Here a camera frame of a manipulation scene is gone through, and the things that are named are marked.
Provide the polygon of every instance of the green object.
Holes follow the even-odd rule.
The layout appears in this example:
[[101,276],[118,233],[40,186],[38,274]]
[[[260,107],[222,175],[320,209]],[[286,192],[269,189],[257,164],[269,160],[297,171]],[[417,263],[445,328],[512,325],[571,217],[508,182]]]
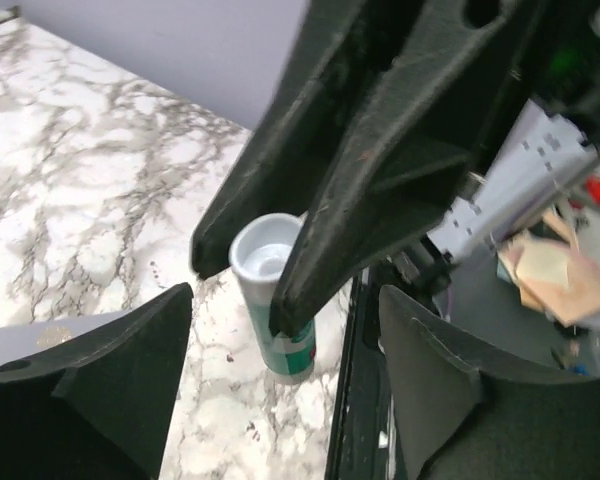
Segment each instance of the green object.
[[273,337],[269,330],[269,306],[247,302],[247,309],[264,363],[273,373],[295,376],[313,369],[316,355],[316,330],[313,319],[293,338],[283,334]]

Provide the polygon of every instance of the wall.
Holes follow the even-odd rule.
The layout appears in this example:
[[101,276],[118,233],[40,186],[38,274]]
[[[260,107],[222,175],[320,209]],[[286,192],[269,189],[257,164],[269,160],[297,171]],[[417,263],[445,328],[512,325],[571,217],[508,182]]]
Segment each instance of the wall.
[[[20,0],[23,15],[249,129],[307,0]],[[0,7],[17,3],[0,0]]]

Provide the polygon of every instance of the beige paper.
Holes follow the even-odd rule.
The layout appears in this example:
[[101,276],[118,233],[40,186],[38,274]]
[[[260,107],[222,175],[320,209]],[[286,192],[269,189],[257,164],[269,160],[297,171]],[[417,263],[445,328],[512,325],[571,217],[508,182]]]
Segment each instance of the beige paper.
[[516,277],[569,289],[569,253],[551,243],[527,242],[516,267]]

